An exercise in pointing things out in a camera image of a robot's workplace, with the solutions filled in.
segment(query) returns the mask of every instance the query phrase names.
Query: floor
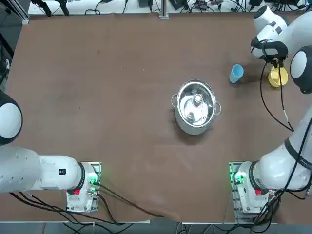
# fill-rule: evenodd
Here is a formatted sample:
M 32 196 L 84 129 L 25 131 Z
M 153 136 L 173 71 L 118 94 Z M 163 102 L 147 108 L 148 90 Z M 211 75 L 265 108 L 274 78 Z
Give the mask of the floor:
M 27 10 L 30 0 L 20 0 L 20 3 Z M 18 42 L 18 38 L 21 30 L 21 20 L 14 15 L 13 13 L 7 15 L 3 10 L 0 9 L 0 32 L 6 38 L 10 46 L 15 49 Z M 149 233 L 149 234 L 173 234 L 179 233 L 181 231 L 181 225 L 177 230 L 178 223 L 170 221 L 164 218 L 157 218 L 151 221 L 150 224 L 134 224 L 131 228 L 125 230 L 124 234 L 138 234 L 138 233 Z M 113 233 L 117 233 L 123 227 L 108 226 Z M 223 229 L 230 229 L 232 224 L 218 225 Z M 72 228 L 78 229 L 80 225 L 71 225 Z M 208 225 L 196 224 L 190 228 L 190 225 L 186 225 L 189 230 L 188 233 L 191 234 L 202 234 L 207 229 Z M 0 230 L 2 234 L 73 234 L 74 231 L 65 227 L 61 223 L 0 223 Z M 248 234 L 250 230 L 243 228 L 238 228 L 234 230 L 233 234 Z M 307 234 L 312 232 L 312 226 L 297 226 L 297 225 L 272 225 L 269 230 L 266 232 L 268 234 Z M 81 234 L 91 234 L 91 233 L 108 233 L 102 228 L 96 226 L 93 230 L 93 226 L 87 226 L 86 228 L 80 231 Z M 223 231 L 213 227 L 206 231 L 207 234 L 221 234 L 225 233 Z
M 108 226 L 113 233 L 117 233 L 119 230 L 123 229 L 124 227 L 116 227 L 116 226 Z M 207 229 L 209 225 L 204 224 L 196 224 L 192 225 L 191 230 L 189 233 L 191 234 L 203 234 L 204 231 Z M 233 225 L 232 224 L 218 224 L 219 227 L 223 229 L 230 229 Z M 74 229 L 79 229 L 81 226 L 71 225 Z M 129 229 L 125 230 L 123 234 L 174 234 L 176 233 L 177 223 L 164 219 L 158 218 L 151 221 L 150 224 L 134 224 Z M 1 223 L 0 229 L 2 234 L 74 234 L 74 231 L 70 230 L 69 228 L 65 227 L 61 223 Z M 267 234 L 307 234 L 311 233 L 312 228 L 309 226 L 296 226 L 296 225 L 272 225 L 269 230 L 266 232 Z M 79 231 L 81 234 L 99 234 L 99 233 L 108 233 L 107 231 L 103 230 L 100 227 L 95 227 L 93 232 L 93 226 L 87 226 Z M 250 232 L 249 229 L 238 228 L 231 232 L 232 234 L 248 234 Z M 209 228 L 206 234 L 225 234 L 225 232 L 218 230 L 215 228 L 215 232 L 213 227 Z

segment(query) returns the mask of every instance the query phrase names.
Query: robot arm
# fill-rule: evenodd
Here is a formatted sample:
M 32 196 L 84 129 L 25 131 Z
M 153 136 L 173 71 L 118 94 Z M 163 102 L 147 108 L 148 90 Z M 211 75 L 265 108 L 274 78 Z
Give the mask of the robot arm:
M 251 51 L 257 58 L 268 62 L 285 59 L 288 54 L 311 45 L 312 12 L 299 16 L 287 26 L 280 16 L 263 6 L 253 20 L 258 35 L 251 42 Z
M 281 17 L 264 6 L 256 13 L 254 23 L 259 33 L 251 42 L 251 53 L 278 66 L 289 53 L 297 51 L 290 67 L 292 79 L 302 93 L 312 93 L 312 12 L 299 16 L 287 27 Z M 269 189 L 278 190 L 286 186 L 311 118 L 312 106 L 293 134 L 277 149 L 259 161 L 241 164 L 235 178 L 243 212 L 259 213 L 268 201 Z M 308 131 L 298 162 L 288 185 L 291 190 L 305 187 L 310 180 L 312 129 Z
M 10 147 L 22 128 L 18 104 L 0 91 L 0 193 L 28 190 L 66 190 L 67 209 L 98 210 L 100 163 L 77 162 L 67 156 L 43 156 Z

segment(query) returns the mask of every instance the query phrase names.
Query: yellow object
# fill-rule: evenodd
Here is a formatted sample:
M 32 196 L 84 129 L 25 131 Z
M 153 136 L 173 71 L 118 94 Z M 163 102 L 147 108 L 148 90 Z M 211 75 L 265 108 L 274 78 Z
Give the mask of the yellow object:
M 275 68 L 275 67 L 271 68 L 268 79 L 269 79 L 269 83 L 273 87 L 279 87 L 280 86 L 278 68 Z M 283 68 L 283 67 L 281 67 L 281 79 L 282 79 L 282 85 L 286 84 L 288 81 L 288 73 L 285 70 L 285 68 Z

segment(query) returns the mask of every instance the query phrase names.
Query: plastic cup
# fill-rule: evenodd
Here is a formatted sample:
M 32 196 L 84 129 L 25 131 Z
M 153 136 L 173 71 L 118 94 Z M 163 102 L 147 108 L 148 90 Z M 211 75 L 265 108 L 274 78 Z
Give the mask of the plastic cup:
M 230 82 L 236 83 L 243 75 L 244 75 L 244 68 L 239 64 L 235 64 L 232 67 L 232 71 L 230 74 Z

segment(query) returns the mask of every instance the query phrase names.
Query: brown table surface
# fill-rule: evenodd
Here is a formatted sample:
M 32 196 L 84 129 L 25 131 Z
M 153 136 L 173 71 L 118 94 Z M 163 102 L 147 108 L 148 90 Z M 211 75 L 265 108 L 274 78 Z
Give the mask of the brown table surface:
M 24 117 L 14 145 L 101 161 L 103 183 L 167 218 L 223 222 L 231 189 L 229 162 L 257 160 L 290 134 L 261 102 L 264 62 L 250 54 L 255 35 L 248 13 L 172 14 L 169 20 L 151 14 L 33 17 L 22 28 L 7 87 Z M 232 85 L 235 63 L 243 65 L 245 75 Z M 201 136 L 179 129 L 170 102 L 191 78 L 207 82 L 222 105 Z M 265 81 L 265 99 L 284 121 L 280 91 Z M 311 96 L 301 94 L 291 80 L 283 89 L 296 126 Z M 64 191 L 35 194 L 65 207 Z M 107 200 L 117 220 L 150 218 Z M 10 195 L 1 195 L 1 201 L 1 221 L 64 220 Z M 285 195 L 277 221 L 311 224 L 311 206 L 312 199 Z M 108 220 L 103 206 L 94 215 Z M 232 203 L 226 221 L 234 221 Z

